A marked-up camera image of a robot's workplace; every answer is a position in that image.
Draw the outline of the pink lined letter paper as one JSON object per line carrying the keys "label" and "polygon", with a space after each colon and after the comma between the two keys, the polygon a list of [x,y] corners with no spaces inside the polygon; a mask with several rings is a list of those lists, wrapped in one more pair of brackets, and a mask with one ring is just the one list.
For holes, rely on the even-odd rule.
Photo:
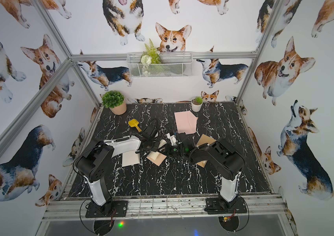
{"label": "pink lined letter paper", "polygon": [[158,151],[151,151],[146,158],[152,161],[155,165],[160,166],[166,157],[166,155],[161,154]]}

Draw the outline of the brown kraft envelope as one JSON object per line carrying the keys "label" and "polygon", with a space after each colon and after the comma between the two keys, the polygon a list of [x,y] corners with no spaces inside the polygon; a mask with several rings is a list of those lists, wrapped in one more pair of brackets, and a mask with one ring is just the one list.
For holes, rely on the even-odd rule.
{"label": "brown kraft envelope", "polygon": [[[209,137],[209,136],[203,134],[200,137],[199,141],[197,142],[196,146],[199,147],[199,146],[201,146],[203,144],[206,144],[206,143],[210,145],[210,144],[212,144],[214,142],[216,142],[216,140],[214,138]],[[197,165],[200,166],[200,167],[202,167],[202,168],[204,168],[205,165],[206,165],[206,163],[207,163],[207,160],[200,161],[200,162],[197,163]]]}

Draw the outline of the pink envelope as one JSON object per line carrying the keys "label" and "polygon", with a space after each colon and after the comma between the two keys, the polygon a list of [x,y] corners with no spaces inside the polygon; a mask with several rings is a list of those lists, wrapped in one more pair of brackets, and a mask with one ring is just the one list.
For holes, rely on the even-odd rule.
{"label": "pink envelope", "polygon": [[187,135],[196,133],[198,117],[191,111],[175,112],[174,115],[178,133]]}

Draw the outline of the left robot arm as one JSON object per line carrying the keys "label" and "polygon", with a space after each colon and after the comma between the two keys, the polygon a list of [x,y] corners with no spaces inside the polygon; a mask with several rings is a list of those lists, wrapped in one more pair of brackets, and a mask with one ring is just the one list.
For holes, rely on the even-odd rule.
{"label": "left robot arm", "polygon": [[158,132],[160,124],[156,118],[151,119],[145,129],[114,140],[91,140],[91,147],[76,157],[73,168],[82,176],[91,191],[92,201],[98,207],[106,207],[111,201],[111,195],[105,182],[105,174],[111,169],[113,157],[126,152],[135,154],[156,151],[159,146]]}

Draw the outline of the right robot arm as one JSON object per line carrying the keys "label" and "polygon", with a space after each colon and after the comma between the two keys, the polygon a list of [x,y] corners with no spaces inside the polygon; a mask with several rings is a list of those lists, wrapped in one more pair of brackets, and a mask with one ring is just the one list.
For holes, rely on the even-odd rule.
{"label": "right robot arm", "polygon": [[190,164],[201,161],[210,162],[222,177],[220,198],[230,203],[238,195],[238,183],[245,165],[245,159],[240,152],[226,139],[220,138],[213,143],[194,145],[185,133],[172,136],[170,141],[158,151],[166,156],[181,157]]}

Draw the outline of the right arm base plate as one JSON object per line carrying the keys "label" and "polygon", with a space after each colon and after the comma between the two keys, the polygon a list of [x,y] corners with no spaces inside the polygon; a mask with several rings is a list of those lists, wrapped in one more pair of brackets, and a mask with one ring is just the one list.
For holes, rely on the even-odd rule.
{"label": "right arm base plate", "polygon": [[222,198],[207,198],[205,200],[204,211],[208,214],[237,214],[247,213],[246,202],[240,196],[231,202],[227,202]]}

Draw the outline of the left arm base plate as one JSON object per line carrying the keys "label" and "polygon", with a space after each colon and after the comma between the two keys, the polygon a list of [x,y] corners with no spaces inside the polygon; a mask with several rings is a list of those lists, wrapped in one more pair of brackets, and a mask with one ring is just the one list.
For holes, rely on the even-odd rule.
{"label": "left arm base plate", "polygon": [[109,201],[103,206],[97,205],[91,200],[85,214],[86,218],[125,217],[128,209],[128,201]]}

